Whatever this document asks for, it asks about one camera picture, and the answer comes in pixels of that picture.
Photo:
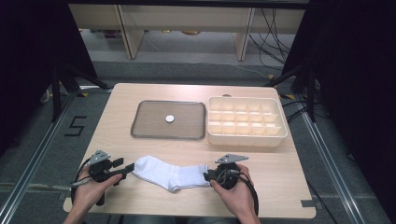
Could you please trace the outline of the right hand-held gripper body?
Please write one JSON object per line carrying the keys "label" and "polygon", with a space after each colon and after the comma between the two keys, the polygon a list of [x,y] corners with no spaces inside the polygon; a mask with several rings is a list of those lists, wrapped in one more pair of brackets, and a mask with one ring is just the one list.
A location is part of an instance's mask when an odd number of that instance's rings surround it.
{"label": "right hand-held gripper body", "polygon": [[224,189],[232,189],[238,181],[240,172],[240,169],[236,163],[238,161],[245,161],[247,159],[248,156],[226,154],[215,160],[215,163],[218,164],[218,167],[215,170],[216,182]]}

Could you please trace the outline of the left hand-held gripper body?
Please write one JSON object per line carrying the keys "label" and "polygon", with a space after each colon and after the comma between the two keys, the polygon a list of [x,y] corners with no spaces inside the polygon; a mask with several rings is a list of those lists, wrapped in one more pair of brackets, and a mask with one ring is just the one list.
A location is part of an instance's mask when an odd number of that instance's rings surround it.
{"label": "left hand-held gripper body", "polygon": [[89,175],[96,182],[104,182],[110,178],[113,162],[110,155],[98,149],[88,160]]}

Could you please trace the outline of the white sock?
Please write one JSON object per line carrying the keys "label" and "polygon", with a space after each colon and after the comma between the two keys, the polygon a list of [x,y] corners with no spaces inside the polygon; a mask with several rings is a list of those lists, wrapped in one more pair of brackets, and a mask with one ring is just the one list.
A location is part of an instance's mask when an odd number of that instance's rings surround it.
{"label": "white sock", "polygon": [[210,183],[204,178],[204,173],[207,171],[208,167],[205,164],[177,166],[152,156],[146,156],[134,163],[133,174],[174,192],[181,189],[209,187]]}

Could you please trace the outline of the person's right hand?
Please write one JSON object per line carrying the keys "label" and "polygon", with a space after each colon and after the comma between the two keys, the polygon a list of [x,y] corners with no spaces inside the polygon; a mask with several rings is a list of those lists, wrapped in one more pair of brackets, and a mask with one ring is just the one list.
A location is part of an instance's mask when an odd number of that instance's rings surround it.
{"label": "person's right hand", "polygon": [[232,189],[224,189],[214,180],[211,180],[210,184],[235,217],[247,213],[256,215],[253,196],[248,185],[242,180],[239,180]]}

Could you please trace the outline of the person's left hand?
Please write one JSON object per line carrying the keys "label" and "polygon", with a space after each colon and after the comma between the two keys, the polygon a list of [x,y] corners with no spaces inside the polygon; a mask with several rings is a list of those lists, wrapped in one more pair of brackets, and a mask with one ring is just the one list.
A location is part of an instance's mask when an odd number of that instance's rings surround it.
{"label": "person's left hand", "polygon": [[101,199],[105,191],[118,183],[122,178],[122,174],[111,176],[104,182],[96,182],[89,180],[86,184],[77,187],[73,208],[70,215],[84,216],[88,211]]}

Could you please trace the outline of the cream compartment organizer box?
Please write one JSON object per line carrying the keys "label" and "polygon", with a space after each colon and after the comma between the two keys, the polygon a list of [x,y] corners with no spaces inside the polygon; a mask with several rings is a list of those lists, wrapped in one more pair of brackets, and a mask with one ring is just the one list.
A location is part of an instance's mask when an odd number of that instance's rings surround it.
{"label": "cream compartment organizer box", "polygon": [[209,98],[207,139],[212,145],[277,147],[287,136],[283,109],[274,98]]}

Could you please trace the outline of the black metal stand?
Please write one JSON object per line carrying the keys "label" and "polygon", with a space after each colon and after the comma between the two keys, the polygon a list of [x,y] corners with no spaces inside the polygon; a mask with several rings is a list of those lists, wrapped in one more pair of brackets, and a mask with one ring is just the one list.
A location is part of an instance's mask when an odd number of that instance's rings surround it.
{"label": "black metal stand", "polygon": [[99,80],[95,75],[85,73],[75,66],[67,63],[56,65],[51,75],[53,121],[59,118],[62,112],[61,86],[64,86],[67,93],[78,93],[81,91],[81,87],[77,83],[77,77],[82,77],[102,90],[112,89],[110,85]]}
{"label": "black metal stand", "polygon": [[314,101],[316,74],[312,68],[307,65],[299,65],[280,77],[272,79],[269,83],[264,84],[264,87],[274,87],[291,77],[295,77],[290,87],[293,93],[301,93],[303,90],[307,90],[307,113],[311,121],[315,122]]}

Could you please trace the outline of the black curtain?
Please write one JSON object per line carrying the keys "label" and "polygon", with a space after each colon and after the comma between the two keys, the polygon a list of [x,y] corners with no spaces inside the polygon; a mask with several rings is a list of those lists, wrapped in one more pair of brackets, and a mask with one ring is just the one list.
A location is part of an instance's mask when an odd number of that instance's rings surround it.
{"label": "black curtain", "polygon": [[0,156],[66,66],[95,77],[67,0],[0,0]]}
{"label": "black curtain", "polygon": [[396,223],[396,0],[308,0],[286,71],[315,58],[332,120]]}

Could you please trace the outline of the aluminium floor rail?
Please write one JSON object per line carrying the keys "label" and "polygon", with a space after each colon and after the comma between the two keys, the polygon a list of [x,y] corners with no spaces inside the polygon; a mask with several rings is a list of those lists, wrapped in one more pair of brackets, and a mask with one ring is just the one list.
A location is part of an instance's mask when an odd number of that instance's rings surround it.
{"label": "aluminium floor rail", "polygon": [[0,207],[0,224],[8,224],[10,220],[13,218],[18,206],[21,203],[21,200],[28,189],[28,186],[35,176],[41,162],[46,156],[47,152],[50,149],[50,144],[53,142],[53,139],[58,132],[62,122],[64,120],[65,114],[69,108],[69,106],[73,103],[77,94],[75,92],[68,93],[64,101],[61,105],[61,112],[58,117],[52,121],[40,141],[40,144],[35,150],[35,153],[25,166],[23,173],[19,180],[13,185],[12,191],[7,197],[5,203]]}
{"label": "aluminium floor rail", "polygon": [[307,114],[307,108],[303,103],[298,103],[300,109],[304,109],[302,117],[304,123],[313,138],[313,141],[318,150],[318,154],[323,160],[324,166],[329,174],[334,188],[343,204],[346,214],[352,224],[366,224],[364,217],[362,216],[361,210],[358,207],[356,200],[354,199],[349,187],[343,176],[341,175],[333,157],[326,145],[323,136],[321,135],[318,126],[311,120],[311,117]]}

